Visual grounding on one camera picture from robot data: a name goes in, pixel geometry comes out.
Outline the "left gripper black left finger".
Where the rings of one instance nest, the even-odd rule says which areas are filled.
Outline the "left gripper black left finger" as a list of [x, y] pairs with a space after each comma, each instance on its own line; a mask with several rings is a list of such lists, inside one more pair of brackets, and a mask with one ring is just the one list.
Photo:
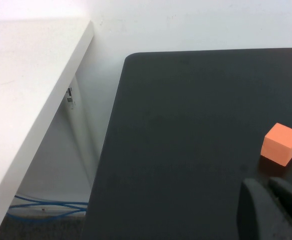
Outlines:
[[268, 182], [246, 178], [241, 183], [237, 207], [240, 240], [292, 240], [292, 225]]

